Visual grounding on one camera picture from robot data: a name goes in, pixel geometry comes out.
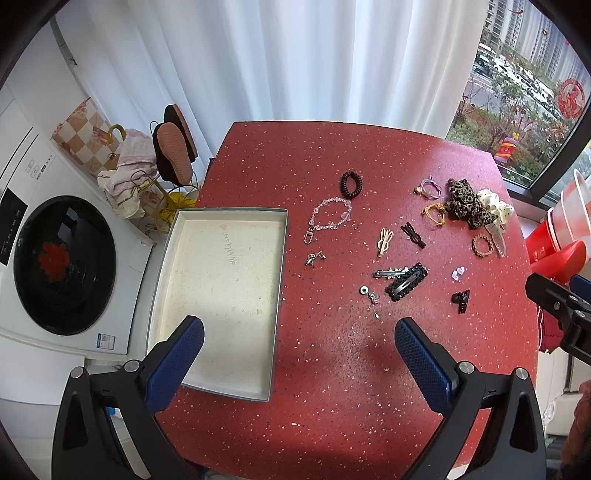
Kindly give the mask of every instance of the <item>black hair clip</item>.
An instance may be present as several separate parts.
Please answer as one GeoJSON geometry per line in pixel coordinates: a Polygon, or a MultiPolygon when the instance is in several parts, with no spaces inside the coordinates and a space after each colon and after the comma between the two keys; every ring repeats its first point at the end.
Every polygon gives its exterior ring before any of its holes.
{"type": "Polygon", "coordinates": [[[398,301],[420,284],[426,276],[427,269],[420,263],[415,263],[407,271],[395,277],[394,282],[386,287],[386,293],[390,295],[392,301],[398,301]]]}
{"type": "Polygon", "coordinates": [[[410,237],[414,244],[417,244],[420,248],[426,247],[425,242],[421,240],[421,236],[414,231],[413,226],[409,222],[400,227],[400,229],[410,237]]]}
{"type": "Polygon", "coordinates": [[[468,299],[470,298],[470,290],[459,291],[452,295],[452,303],[457,303],[457,312],[466,313],[468,308],[468,299]]]}

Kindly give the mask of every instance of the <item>checkered box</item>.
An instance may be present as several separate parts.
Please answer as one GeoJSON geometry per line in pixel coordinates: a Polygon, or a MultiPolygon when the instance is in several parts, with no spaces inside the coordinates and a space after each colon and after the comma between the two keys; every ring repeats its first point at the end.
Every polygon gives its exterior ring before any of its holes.
{"type": "Polygon", "coordinates": [[[119,141],[113,137],[113,143],[107,142],[110,127],[92,98],[87,98],[57,126],[51,138],[74,162],[96,177],[103,170],[117,168],[119,141]]]}

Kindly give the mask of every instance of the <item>black drum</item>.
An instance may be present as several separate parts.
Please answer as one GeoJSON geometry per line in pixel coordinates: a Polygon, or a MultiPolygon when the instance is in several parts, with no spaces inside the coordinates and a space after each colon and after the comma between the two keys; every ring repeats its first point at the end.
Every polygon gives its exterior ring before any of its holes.
{"type": "Polygon", "coordinates": [[[52,198],[33,211],[16,243],[14,280],[31,318],[57,335],[90,328],[116,273],[115,241],[100,212],[78,197],[52,198]]]}

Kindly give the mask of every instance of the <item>shoe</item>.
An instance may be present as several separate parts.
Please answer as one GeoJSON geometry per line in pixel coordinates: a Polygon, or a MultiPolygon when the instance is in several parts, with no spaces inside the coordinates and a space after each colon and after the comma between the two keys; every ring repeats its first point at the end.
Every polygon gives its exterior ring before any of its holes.
{"type": "Polygon", "coordinates": [[[156,166],[163,180],[175,185],[189,185],[193,169],[182,132],[171,122],[159,124],[154,129],[156,166]]]}
{"type": "Polygon", "coordinates": [[[164,123],[166,122],[175,124],[178,127],[178,129],[182,132],[185,143],[187,144],[189,160],[191,161],[191,163],[193,163],[195,161],[195,158],[197,158],[197,148],[195,148],[195,143],[193,142],[193,137],[191,136],[191,132],[189,131],[189,127],[187,126],[187,122],[185,121],[184,116],[176,103],[168,105],[165,108],[164,123]]]}

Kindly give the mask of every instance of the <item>speckled red tabletop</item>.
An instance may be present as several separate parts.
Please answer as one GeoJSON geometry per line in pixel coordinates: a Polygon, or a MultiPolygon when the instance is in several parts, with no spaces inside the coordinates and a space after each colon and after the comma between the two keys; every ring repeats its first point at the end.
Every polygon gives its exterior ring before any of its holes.
{"type": "MultiPolygon", "coordinates": [[[[517,217],[505,235],[508,257],[477,258],[470,247],[477,232],[464,222],[438,229],[421,217],[428,201],[412,192],[429,175],[441,185],[466,178],[475,190],[489,188],[509,201],[489,154],[439,138],[331,122],[232,126],[199,206],[289,211],[273,392],[262,403],[179,389],[158,418],[184,457],[253,480],[400,477],[441,420],[394,347],[395,322],[406,316],[457,361],[506,374],[521,366],[535,378],[536,311],[525,296],[530,267],[517,217]],[[340,177],[349,169],[363,178],[352,221],[317,232],[305,245],[312,209],[340,196],[340,177]],[[400,230],[407,221],[424,250],[400,230]],[[380,259],[382,227],[394,237],[380,259]],[[326,260],[304,266],[318,250],[326,260]],[[371,276],[417,261],[428,277],[398,303],[384,293],[389,282],[371,276]],[[461,265],[467,271],[457,283],[450,276],[461,265]],[[361,285],[381,295],[379,318],[359,294],[361,285]],[[468,310],[459,315],[450,298],[466,288],[468,310]]],[[[331,204],[317,221],[339,220],[343,210],[331,204]]],[[[482,413],[473,433],[484,419],[482,413]]],[[[473,434],[461,462],[476,442],[473,434]]]]}

